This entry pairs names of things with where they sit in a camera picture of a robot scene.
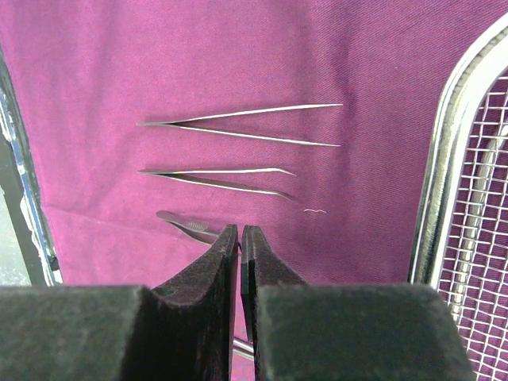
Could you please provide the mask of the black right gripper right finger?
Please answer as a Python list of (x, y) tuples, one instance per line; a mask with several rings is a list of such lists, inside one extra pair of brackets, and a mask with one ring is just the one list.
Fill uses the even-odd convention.
[(241, 297), (258, 380), (472, 380), (438, 293), (422, 284), (312, 286), (244, 227)]

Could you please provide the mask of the steel tweezers front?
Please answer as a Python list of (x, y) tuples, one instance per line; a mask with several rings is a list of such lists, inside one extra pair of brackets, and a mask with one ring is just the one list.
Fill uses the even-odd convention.
[(143, 127), (172, 127), (227, 137), (265, 140), (310, 147), (338, 148), (340, 145), (337, 142), (323, 137), (320, 132), (301, 131), (299, 122), (305, 121), (315, 111), (334, 110), (341, 106), (340, 103), (280, 106), (188, 117), (172, 121), (142, 121), (138, 125)]

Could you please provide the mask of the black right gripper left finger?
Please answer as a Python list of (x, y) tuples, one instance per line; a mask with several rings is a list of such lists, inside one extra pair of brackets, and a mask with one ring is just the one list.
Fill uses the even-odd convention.
[(155, 288), (4, 287), (4, 380), (228, 380), (237, 227)]

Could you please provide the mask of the steel tweezers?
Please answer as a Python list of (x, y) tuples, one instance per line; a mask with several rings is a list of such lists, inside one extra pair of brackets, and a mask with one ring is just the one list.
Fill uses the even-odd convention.
[(265, 140), (310, 147), (338, 148), (340, 145), (337, 142), (323, 137), (320, 132), (301, 131), (299, 122), (305, 121), (315, 111), (334, 110), (341, 106), (340, 103), (280, 106), (188, 117), (172, 121), (142, 121), (138, 125), (143, 127), (172, 127), (227, 137)]
[(252, 194), (273, 195), (292, 202), (296, 201), (294, 196), (288, 193), (262, 187), (255, 187), (244, 183), (219, 179), (218, 175), (253, 175), (257, 173), (280, 173), (295, 176), (295, 173), (279, 167), (258, 167), (258, 168), (220, 168), (220, 169), (187, 169), (187, 170), (162, 170), (142, 169), (138, 173), (142, 175), (157, 176), (166, 179), (173, 179), (182, 183), (214, 187), (231, 191), (240, 191)]

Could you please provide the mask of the steel scalpel handle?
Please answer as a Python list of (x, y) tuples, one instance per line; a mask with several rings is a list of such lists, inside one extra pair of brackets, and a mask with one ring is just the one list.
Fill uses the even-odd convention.
[[(179, 229), (192, 240), (201, 244), (212, 245), (219, 236), (219, 233), (216, 230), (211, 229), (203, 222), (192, 221), (169, 211), (159, 210), (156, 212), (156, 216), (160, 220)], [(239, 337), (233, 338), (233, 353), (238, 356), (242, 356), (247, 360), (254, 360), (253, 345), (243, 339), (240, 339)]]

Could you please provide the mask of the purple cloth wrap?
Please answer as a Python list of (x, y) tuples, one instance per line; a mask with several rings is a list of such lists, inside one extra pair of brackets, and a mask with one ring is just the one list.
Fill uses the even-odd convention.
[[(156, 212), (257, 225), (306, 281), (407, 279), (433, 121), (504, 1), (4, 1), (1, 49), (63, 282), (156, 287), (205, 251)], [(340, 146), (142, 121), (340, 103), (299, 122)], [(142, 169), (218, 175), (244, 193)]]

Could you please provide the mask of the metal mesh tray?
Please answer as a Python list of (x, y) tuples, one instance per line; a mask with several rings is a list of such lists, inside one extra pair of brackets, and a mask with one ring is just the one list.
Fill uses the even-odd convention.
[(446, 301), (479, 380), (507, 377), (507, 19), (441, 93), (408, 274)]

